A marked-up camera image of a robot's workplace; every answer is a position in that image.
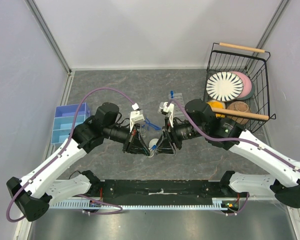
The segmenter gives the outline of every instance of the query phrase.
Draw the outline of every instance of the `wooden handle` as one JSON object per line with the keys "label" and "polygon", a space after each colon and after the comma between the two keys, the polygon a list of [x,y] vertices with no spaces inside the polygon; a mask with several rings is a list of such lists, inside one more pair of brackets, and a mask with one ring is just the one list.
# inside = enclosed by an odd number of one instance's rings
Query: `wooden handle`
{"label": "wooden handle", "polygon": [[251,118],[251,119],[264,120],[264,121],[269,120],[269,116],[267,115],[261,115],[261,114],[251,113],[251,112],[234,111],[234,110],[222,109],[217,107],[212,107],[212,111],[217,114],[225,114],[225,115],[228,114],[228,115],[233,115],[236,117],[238,116],[242,118]]}
{"label": "wooden handle", "polygon": [[254,47],[240,46],[240,45],[234,45],[234,44],[229,44],[229,43],[224,43],[224,42],[220,42],[219,45],[222,47],[241,49],[241,50],[246,50],[246,51],[251,51],[251,52],[256,52],[256,53],[261,53],[261,54],[265,53],[265,50],[254,48]]}

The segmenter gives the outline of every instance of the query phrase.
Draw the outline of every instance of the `dish rack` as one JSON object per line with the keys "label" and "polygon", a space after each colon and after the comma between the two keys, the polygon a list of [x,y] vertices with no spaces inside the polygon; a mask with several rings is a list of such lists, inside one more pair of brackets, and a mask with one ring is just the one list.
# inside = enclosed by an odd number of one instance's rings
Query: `dish rack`
{"label": "dish rack", "polygon": [[[236,52],[224,51],[224,48],[234,48],[241,51],[251,51],[254,52],[253,55],[245,55]],[[208,79],[218,72],[241,72],[247,75],[255,87],[254,95],[247,99],[242,100],[245,102],[251,113],[243,114],[247,116],[240,116],[236,118],[237,122],[246,122],[244,124],[245,128],[252,133],[256,132],[270,119],[275,120],[276,114],[271,115],[270,111],[270,96],[269,96],[269,81],[268,81],[268,70],[267,70],[267,60],[270,58],[270,52],[263,49],[233,45],[228,43],[213,43],[207,70],[206,70],[206,81],[205,89],[207,88]],[[204,90],[203,100],[208,102],[213,100]],[[225,102],[226,108],[236,100]],[[223,109],[213,109],[214,112],[225,115],[226,117],[238,117],[237,114],[241,112],[236,112],[236,115],[224,113]]]}

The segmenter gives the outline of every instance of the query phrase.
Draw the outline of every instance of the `robotic arm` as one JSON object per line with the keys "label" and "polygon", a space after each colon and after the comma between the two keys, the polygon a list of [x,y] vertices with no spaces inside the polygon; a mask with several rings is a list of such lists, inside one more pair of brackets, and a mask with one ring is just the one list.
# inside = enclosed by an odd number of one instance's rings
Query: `robotic arm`
{"label": "robotic arm", "polygon": [[[176,149],[182,148],[183,141],[202,136],[189,121],[178,122],[178,119],[174,118],[174,107],[173,104],[165,102],[160,110],[166,115],[165,126],[162,128],[161,138],[155,145],[154,154],[175,154]],[[300,170],[300,162],[267,146],[234,120],[227,117],[217,118],[210,106],[200,99],[188,102],[185,111],[208,136],[217,139],[240,138],[257,143],[258,147],[243,141],[211,141],[206,138],[213,146],[241,155],[270,173],[245,175],[227,171],[220,181],[220,189],[226,196],[230,196],[233,192],[249,192],[251,196],[274,195],[280,202],[293,208],[300,208],[300,172],[297,171]],[[151,155],[139,133],[140,123],[145,119],[143,111],[137,109],[131,112],[129,127],[121,127],[116,123],[118,114],[117,105],[104,103],[98,107],[95,115],[75,127],[68,146],[61,154],[59,151],[68,140],[35,170],[21,179],[12,177],[8,180],[7,187],[11,197],[27,183],[14,202],[28,221],[35,221],[49,209],[49,206],[72,196],[98,194],[101,181],[89,170],[57,184],[54,181],[69,166],[101,145],[105,138],[123,144],[124,153]],[[295,169],[263,151],[263,148],[287,160],[295,166]],[[46,165],[48,166],[33,179],[33,176]]]}

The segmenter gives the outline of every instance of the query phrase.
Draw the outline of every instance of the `pink plate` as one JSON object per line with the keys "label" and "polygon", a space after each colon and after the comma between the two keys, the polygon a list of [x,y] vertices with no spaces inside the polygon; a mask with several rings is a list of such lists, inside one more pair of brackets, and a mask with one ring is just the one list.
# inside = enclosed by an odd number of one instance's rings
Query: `pink plate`
{"label": "pink plate", "polygon": [[251,92],[251,89],[252,89],[252,83],[251,83],[250,78],[247,75],[245,75],[239,71],[231,71],[231,73],[236,74],[242,80],[243,90],[242,90],[242,93],[238,96],[238,99],[244,98]]}

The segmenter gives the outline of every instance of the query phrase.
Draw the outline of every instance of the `striped plate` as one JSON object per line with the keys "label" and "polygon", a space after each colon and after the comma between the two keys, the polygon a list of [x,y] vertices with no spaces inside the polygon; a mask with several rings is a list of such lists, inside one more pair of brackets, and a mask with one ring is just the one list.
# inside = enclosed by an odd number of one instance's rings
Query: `striped plate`
{"label": "striped plate", "polygon": [[206,92],[220,102],[230,102],[242,93],[244,83],[238,75],[222,71],[213,74],[206,83]]}

